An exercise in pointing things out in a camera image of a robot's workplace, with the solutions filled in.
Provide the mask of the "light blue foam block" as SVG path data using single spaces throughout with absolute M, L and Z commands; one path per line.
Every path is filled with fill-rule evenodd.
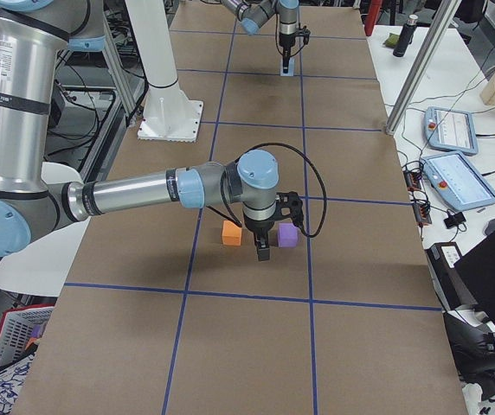
M 295 60 L 291 59 L 291 60 L 289 60 L 287 67 L 282 67 L 280 69 L 280 76 L 281 77 L 293 77 L 294 71 L 295 71 Z

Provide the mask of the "purple foam block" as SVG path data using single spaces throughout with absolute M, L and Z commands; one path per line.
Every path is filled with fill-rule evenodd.
M 281 222 L 277 231 L 278 246 L 280 248 L 294 248 L 299 243 L 298 228 L 292 223 Z

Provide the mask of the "orange foam block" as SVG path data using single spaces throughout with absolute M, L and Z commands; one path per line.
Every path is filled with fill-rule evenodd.
M 222 243 L 225 246 L 241 246 L 242 228 L 230 220 L 222 222 Z

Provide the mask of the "brown paper table cover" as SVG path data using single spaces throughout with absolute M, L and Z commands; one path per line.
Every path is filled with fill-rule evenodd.
M 279 74 L 273 27 L 248 36 L 215 6 L 171 26 L 182 89 L 204 102 L 194 143 L 128 131 L 110 177 L 214 160 L 264 142 L 317 167 L 316 239 L 257 259 L 251 234 L 177 203 L 91 220 L 16 414 L 463 414 L 459 376 L 359 14 L 305 7 L 312 32 Z M 280 189 L 319 224 L 321 187 L 271 147 Z

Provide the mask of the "black water bottle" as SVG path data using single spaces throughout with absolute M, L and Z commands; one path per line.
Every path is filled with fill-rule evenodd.
M 399 34 L 398 41 L 393 50 L 393 56 L 403 57 L 407 51 L 408 45 L 412 42 L 419 17 L 412 14 L 402 26 L 402 31 Z

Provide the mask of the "orange black electronics board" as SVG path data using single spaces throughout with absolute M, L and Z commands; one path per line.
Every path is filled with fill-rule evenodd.
M 423 228 L 431 225 L 431 205 L 424 189 L 421 172 L 418 169 L 405 169 L 403 178 L 407 186 L 417 226 Z

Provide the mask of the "far blue teach pendant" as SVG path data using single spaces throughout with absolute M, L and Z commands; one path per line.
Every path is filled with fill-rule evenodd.
M 424 135 L 427 144 L 435 150 L 459 150 L 468 156 L 479 152 L 470 112 L 429 106 L 424 113 Z

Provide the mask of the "blue teach pendant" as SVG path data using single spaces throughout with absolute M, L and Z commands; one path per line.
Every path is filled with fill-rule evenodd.
M 429 106 L 424 113 L 424 135 L 427 144 L 435 150 L 459 150 L 468 156 L 479 152 L 470 112 Z
M 461 151 L 421 159 L 424 176 L 440 198 L 455 211 L 495 204 L 495 190 Z

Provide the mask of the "near blue teach pendant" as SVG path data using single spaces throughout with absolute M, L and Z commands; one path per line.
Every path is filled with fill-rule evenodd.
M 424 176 L 440 198 L 455 211 L 495 204 L 495 190 L 461 151 L 421 159 Z

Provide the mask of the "white perforated basket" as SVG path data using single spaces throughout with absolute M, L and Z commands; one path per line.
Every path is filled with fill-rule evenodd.
M 35 327 L 47 322 L 54 308 L 53 304 L 37 304 L 4 311 L 0 321 L 0 367 L 21 356 Z

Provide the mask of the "aluminium frame post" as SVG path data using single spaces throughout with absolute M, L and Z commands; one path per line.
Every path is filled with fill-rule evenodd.
M 440 3 L 436 17 L 428 28 L 421 48 L 415 57 L 415 61 L 389 114 L 384 128 L 386 134 L 390 136 L 395 134 L 460 3 L 461 0 L 443 0 Z

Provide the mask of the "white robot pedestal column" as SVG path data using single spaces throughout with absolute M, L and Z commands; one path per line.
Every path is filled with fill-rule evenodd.
M 138 137 L 196 141 L 203 102 L 189 99 L 180 87 L 164 2 L 131 0 L 125 5 L 148 84 Z

